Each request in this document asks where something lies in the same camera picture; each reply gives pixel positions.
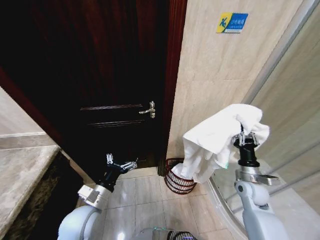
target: door handle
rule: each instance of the door handle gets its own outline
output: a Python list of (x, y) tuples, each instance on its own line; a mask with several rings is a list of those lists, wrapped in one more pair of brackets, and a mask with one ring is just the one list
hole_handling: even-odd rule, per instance
[(156, 105), (154, 101), (151, 101), (149, 104), (150, 104), (150, 108), (148, 110), (139, 111), (139, 114), (150, 113), (150, 118), (154, 119), (156, 117), (156, 109), (155, 109)]

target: tiled floor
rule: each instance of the tiled floor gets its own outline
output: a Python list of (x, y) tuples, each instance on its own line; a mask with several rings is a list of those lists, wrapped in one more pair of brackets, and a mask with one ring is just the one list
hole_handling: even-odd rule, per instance
[(233, 240), (214, 211), (206, 189), (197, 184), (188, 195), (171, 192), (155, 168), (131, 171), (109, 198), (103, 240), (130, 240), (145, 228), (189, 231), (203, 240)]

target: dark wooden door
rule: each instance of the dark wooden door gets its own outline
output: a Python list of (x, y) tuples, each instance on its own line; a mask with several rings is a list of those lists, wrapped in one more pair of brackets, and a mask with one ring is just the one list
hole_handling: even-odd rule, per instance
[[(157, 166), (166, 149), (169, 1), (24, 0), (2, 10), (3, 71), (61, 147), (94, 180), (106, 153)], [(155, 118), (139, 114), (150, 101)]]

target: shower enclosure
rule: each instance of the shower enclosure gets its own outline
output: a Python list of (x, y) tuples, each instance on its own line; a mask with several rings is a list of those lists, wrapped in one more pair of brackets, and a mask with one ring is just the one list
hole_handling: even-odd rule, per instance
[[(270, 203), (292, 240), (320, 239), (320, 6), (314, 5), (303, 26), (247, 102), (263, 111), (268, 140), (257, 151), (260, 169), (280, 178), (267, 186)], [(240, 197), (234, 189), (238, 156), (210, 180), (244, 230)]]

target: yellow logo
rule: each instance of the yellow logo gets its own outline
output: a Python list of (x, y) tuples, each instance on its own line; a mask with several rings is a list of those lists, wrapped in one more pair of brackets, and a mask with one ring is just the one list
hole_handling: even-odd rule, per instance
[(232, 17), (232, 12), (223, 12), (221, 14), (220, 20), (218, 22), (218, 26), (216, 28), (216, 32), (217, 33), (223, 33), (223, 31), (226, 29), (226, 27), (228, 26), (231, 17)]

